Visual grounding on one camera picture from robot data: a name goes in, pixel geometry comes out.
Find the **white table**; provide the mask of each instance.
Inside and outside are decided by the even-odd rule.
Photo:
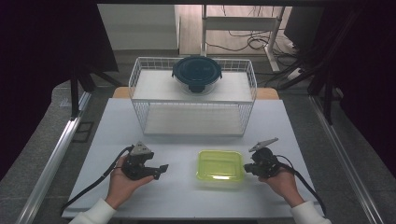
[[[203,149],[239,151],[244,164],[252,163],[248,149],[257,142],[278,137],[269,146],[274,154],[286,156],[312,186],[304,159],[298,147],[286,109],[281,100],[256,101],[243,137],[145,136],[129,99],[109,99],[90,151],[81,168],[71,197],[95,181],[125,147],[145,143],[154,153],[149,167],[169,164],[160,180],[137,190],[115,214],[131,219],[261,219],[291,217],[287,203],[257,176],[245,174],[238,185],[206,186],[196,177],[198,153]],[[108,178],[71,204],[63,217],[74,217],[92,207],[98,198],[106,197]],[[297,180],[306,200],[316,201]]]

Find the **wire basket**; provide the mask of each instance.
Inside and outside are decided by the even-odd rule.
[[[256,99],[250,60],[213,59],[222,79],[206,95],[187,94],[172,77],[182,58],[137,58],[129,80],[144,134],[242,136]]]

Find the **white wall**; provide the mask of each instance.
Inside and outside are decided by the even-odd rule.
[[[178,49],[178,12],[172,5],[99,4],[113,49]]]

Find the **yellow plastic container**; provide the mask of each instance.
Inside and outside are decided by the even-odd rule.
[[[198,155],[200,180],[239,182],[244,178],[242,155],[236,151],[203,150]]]

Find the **bowl lid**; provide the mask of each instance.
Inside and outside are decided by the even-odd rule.
[[[210,58],[190,56],[174,65],[172,76],[189,86],[206,86],[221,77],[221,67]]]

